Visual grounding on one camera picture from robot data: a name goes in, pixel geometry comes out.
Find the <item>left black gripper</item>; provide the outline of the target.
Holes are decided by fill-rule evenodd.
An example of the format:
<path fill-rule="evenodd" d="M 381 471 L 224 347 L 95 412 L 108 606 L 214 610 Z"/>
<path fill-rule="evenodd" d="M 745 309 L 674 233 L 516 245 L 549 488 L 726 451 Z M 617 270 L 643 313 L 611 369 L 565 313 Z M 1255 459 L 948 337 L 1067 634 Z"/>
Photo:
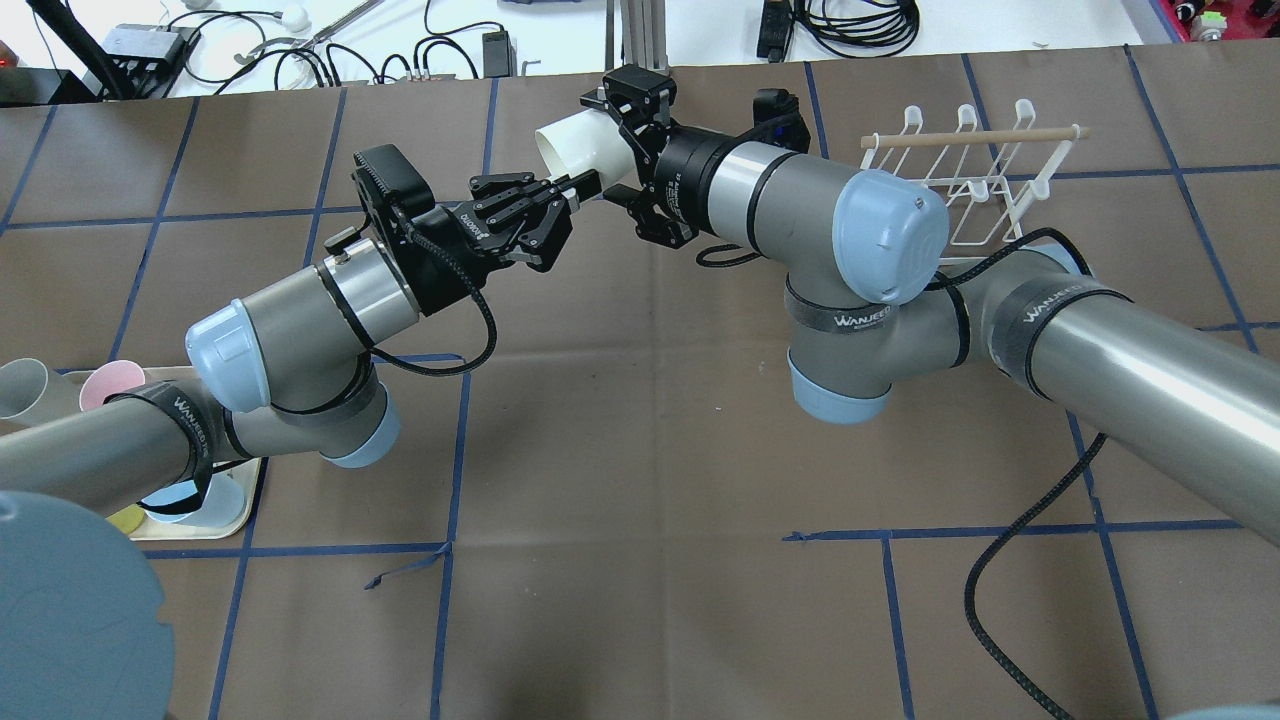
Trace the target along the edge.
<path fill-rule="evenodd" d="M 417 172 L 406 172 L 392 186 L 393 254 L 425 316 L 515 264 L 550 272 L 572 231 L 570 199 L 600 195 L 602 176 L 585 170 L 539 179 L 530 172 L 503 173 L 475 176 L 470 187 L 470 201 L 445 208 Z"/>

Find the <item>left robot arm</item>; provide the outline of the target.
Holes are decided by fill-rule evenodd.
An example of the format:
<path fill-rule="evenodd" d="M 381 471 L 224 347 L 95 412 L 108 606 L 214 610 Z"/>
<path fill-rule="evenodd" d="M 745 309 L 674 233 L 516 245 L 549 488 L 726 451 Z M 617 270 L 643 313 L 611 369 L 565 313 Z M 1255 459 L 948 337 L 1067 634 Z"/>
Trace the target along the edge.
<path fill-rule="evenodd" d="M 381 343 L 471 300 L 486 327 L 484 350 L 453 366 L 406 370 L 475 370 L 497 347 L 486 278 L 516 263 L 550 270 L 579 202 L 602 191 L 593 169 L 475 176 L 471 200 L 447 208 L 392 145 L 357 152 L 352 178 L 371 234 L 342 231 L 320 263 L 195 323 L 186 333 L 193 377 L 5 436 L 3 488 L 106 516 L 179 480 L 205 487 L 220 462 L 316 452 L 365 468 L 398 436 L 374 368 Z"/>

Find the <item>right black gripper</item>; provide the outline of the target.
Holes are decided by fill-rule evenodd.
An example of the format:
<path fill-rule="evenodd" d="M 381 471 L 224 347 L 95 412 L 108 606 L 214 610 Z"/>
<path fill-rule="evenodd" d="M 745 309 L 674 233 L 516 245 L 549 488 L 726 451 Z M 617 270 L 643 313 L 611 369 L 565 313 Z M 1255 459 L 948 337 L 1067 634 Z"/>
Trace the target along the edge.
<path fill-rule="evenodd" d="M 582 95 L 582 105 L 604 111 L 634 155 L 637 188 L 614 183 L 604 199 L 627 211 L 646 242 L 681 249 L 699 232 L 712 232 L 710 183 L 739 145 L 728 135 L 682 126 L 671 114 L 675 79 L 643 67 L 604 73 L 602 87 Z"/>

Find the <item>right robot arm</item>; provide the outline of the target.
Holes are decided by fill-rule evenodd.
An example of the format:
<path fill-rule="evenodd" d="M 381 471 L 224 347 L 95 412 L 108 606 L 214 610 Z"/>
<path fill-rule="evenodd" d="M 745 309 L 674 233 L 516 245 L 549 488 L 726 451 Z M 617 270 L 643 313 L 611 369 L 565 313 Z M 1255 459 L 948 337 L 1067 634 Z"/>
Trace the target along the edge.
<path fill-rule="evenodd" d="M 708 233 L 786 270 L 796 404 L 868 421 L 910 377 L 987 359 L 1267 541 L 1277 541 L 1277 364 L 1135 305 L 1051 228 L 945 266 L 933 190 L 808 152 L 794 97 L 732 137 L 671 115 L 677 87 L 626 65 L 584 96 L 588 168 L 637 236 Z"/>

